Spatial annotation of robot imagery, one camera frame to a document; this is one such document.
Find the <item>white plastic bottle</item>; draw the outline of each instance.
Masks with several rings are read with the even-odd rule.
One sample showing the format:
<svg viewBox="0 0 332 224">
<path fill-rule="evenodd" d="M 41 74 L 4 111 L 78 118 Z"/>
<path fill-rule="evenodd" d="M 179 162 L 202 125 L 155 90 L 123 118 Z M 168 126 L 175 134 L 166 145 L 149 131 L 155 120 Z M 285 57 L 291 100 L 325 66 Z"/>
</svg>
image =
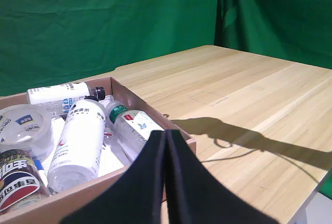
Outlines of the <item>white plastic bottle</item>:
<svg viewBox="0 0 332 224">
<path fill-rule="evenodd" d="M 89 95 L 103 100 L 105 99 L 105 90 L 103 87 L 91 88 L 85 82 L 78 82 L 33 88 L 26 92 L 27 102 L 42 106 L 50 113 L 51 117 L 66 116 L 75 102 Z"/>
<path fill-rule="evenodd" d="M 131 161 L 136 159 L 149 139 L 151 131 L 163 131 L 163 128 L 144 111 L 128 110 L 120 101 L 111 101 L 105 108 L 107 125 L 113 128 Z"/>
<path fill-rule="evenodd" d="M 47 175 L 52 190 L 62 192 L 98 176 L 104 128 L 105 108 L 94 96 L 70 108 Z"/>
</svg>

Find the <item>bottle cap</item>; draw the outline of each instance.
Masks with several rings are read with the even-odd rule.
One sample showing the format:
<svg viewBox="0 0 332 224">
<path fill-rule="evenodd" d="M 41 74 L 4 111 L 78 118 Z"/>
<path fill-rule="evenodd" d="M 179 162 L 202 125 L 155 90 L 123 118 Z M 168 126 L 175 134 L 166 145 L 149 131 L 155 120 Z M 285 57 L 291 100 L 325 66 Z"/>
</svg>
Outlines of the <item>bottle cap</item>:
<svg viewBox="0 0 332 224">
<path fill-rule="evenodd" d="M 94 92 L 94 96 L 99 100 L 104 100 L 106 93 L 105 93 L 105 89 L 103 87 L 95 87 L 95 92 Z"/>
<path fill-rule="evenodd" d="M 84 99 L 85 100 L 93 100 L 93 101 L 97 101 L 98 102 L 98 99 L 95 96 L 86 96 Z"/>
</svg>

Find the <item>green backdrop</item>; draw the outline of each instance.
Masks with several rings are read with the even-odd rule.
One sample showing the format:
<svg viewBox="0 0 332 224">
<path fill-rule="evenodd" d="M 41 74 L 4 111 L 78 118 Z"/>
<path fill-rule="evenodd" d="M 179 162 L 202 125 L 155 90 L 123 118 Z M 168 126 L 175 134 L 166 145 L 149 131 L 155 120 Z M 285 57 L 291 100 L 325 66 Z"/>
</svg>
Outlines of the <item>green backdrop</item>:
<svg viewBox="0 0 332 224">
<path fill-rule="evenodd" d="M 205 44 L 332 68 L 332 0 L 0 0 L 0 95 Z M 332 178 L 324 193 L 332 197 Z"/>
<path fill-rule="evenodd" d="M 217 0 L 0 0 L 0 95 L 214 41 Z"/>
</svg>

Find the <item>blue label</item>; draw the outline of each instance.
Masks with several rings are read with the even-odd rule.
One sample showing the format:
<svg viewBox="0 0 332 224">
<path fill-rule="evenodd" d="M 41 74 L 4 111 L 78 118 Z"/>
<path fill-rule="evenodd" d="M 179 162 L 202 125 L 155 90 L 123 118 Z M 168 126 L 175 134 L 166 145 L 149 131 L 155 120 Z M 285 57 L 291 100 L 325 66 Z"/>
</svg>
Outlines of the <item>blue label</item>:
<svg viewBox="0 0 332 224">
<path fill-rule="evenodd" d="M 25 116 L 19 118 L 18 120 L 15 120 L 15 122 L 16 122 L 17 124 L 19 124 L 19 125 L 22 125 L 22 124 L 28 123 L 28 122 L 30 122 L 30 121 L 33 121 L 33 119 L 32 119 L 32 117 L 31 117 L 30 114 L 29 114 L 29 115 L 25 115 Z"/>
</svg>

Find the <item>plastic bottle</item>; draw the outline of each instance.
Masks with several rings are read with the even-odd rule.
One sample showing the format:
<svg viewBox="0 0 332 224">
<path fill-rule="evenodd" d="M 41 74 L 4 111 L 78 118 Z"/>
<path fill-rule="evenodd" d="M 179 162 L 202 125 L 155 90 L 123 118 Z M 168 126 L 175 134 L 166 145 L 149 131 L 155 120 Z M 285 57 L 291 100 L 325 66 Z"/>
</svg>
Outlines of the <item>plastic bottle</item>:
<svg viewBox="0 0 332 224">
<path fill-rule="evenodd" d="M 128 110 L 120 101 L 112 101 L 105 108 L 107 125 L 119 137 L 120 144 L 131 161 L 136 159 L 151 131 L 163 131 L 144 111 Z"/>
<path fill-rule="evenodd" d="M 105 108 L 94 96 L 76 102 L 68 113 L 47 179 L 56 192 L 98 176 Z"/>
<path fill-rule="evenodd" d="M 28 89 L 26 95 L 28 103 L 42 106 L 51 117 L 63 117 L 75 102 L 86 96 L 95 96 L 98 100 L 105 99 L 105 90 L 103 87 L 91 88 L 85 82 L 78 82 Z"/>
</svg>

